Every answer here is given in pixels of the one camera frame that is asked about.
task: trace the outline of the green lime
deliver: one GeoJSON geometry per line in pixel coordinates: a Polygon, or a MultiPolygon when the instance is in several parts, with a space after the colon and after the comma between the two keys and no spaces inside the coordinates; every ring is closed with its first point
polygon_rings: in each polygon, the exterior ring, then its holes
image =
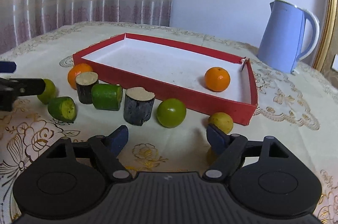
{"type": "Polygon", "coordinates": [[[92,87],[92,101],[99,110],[119,110],[123,95],[120,85],[95,84],[92,87]]]}
{"type": "Polygon", "coordinates": [[[45,105],[56,96],[56,87],[50,79],[44,79],[45,82],[45,90],[42,94],[37,95],[38,99],[45,105]]]}
{"type": "Polygon", "coordinates": [[[76,106],[71,97],[56,97],[48,103],[49,114],[60,121],[73,123],[76,118],[76,106]]]}
{"type": "Polygon", "coordinates": [[[157,120],[167,128],[175,128],[181,124],[187,114],[185,105],[176,98],[162,101],[157,108],[157,120]]]}

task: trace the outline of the floral lace tablecloth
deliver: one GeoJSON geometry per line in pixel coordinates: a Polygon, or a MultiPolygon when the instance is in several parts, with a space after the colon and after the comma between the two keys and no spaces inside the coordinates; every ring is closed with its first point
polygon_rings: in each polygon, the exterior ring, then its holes
{"type": "MultiPolygon", "coordinates": [[[[258,61],[257,48],[209,35],[159,26],[85,22],[36,37],[0,56],[1,60],[16,62],[14,77],[50,78],[59,95],[71,96],[78,107],[74,124],[52,119],[35,96],[17,100],[11,113],[0,114],[0,224],[11,223],[20,215],[11,192],[14,180],[58,138],[69,136],[74,142],[86,141],[95,134],[108,135],[125,124],[122,110],[97,111],[91,105],[80,104],[66,80],[73,66],[73,53],[124,32],[189,42],[250,58],[259,104],[250,124],[235,124],[232,133],[258,141],[266,135],[276,136],[322,182],[323,193],[315,216],[323,223],[338,222],[338,92],[319,72],[299,63],[298,74],[280,73],[258,61]]],[[[159,103],[155,101],[154,109],[159,103]]],[[[154,115],[141,127],[129,125],[129,142],[119,160],[132,173],[203,172],[210,147],[204,127],[206,118],[188,110],[185,121],[174,129],[161,127],[154,115]]]]}

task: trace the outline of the gold picture frame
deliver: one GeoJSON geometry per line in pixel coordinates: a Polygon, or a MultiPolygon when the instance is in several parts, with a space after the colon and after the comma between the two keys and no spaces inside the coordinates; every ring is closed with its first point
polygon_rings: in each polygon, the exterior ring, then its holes
{"type": "Polygon", "coordinates": [[[322,37],[319,43],[319,48],[313,62],[312,67],[318,71],[322,71],[328,50],[334,33],[334,26],[337,16],[337,0],[327,0],[327,12],[322,31],[322,37]]]}

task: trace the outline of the yellow lime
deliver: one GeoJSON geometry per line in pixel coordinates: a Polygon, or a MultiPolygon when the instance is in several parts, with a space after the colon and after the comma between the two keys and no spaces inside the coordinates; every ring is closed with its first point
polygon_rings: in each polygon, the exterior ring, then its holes
{"type": "Polygon", "coordinates": [[[231,116],[226,113],[214,113],[212,116],[209,117],[208,122],[209,124],[214,124],[225,134],[230,133],[234,127],[234,122],[231,116]]]}
{"type": "Polygon", "coordinates": [[[44,79],[45,82],[45,90],[42,94],[37,95],[38,99],[47,105],[49,101],[56,96],[56,87],[50,79],[44,79]]]}
{"type": "Polygon", "coordinates": [[[218,158],[218,155],[214,153],[214,151],[210,147],[209,150],[207,151],[207,156],[206,156],[208,166],[211,166],[216,161],[217,158],[218,158]]]}

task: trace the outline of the red tray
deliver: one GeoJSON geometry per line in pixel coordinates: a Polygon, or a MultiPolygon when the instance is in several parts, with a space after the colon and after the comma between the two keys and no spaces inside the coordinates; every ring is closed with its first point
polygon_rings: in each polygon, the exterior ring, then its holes
{"type": "Polygon", "coordinates": [[[156,98],[177,98],[186,107],[212,115],[229,114],[248,125],[257,107],[257,89],[249,59],[189,43],[124,33],[73,55],[74,64],[87,63],[101,81],[124,89],[141,86],[156,98]],[[223,92],[204,87],[211,67],[225,68],[231,77],[223,92]]]}

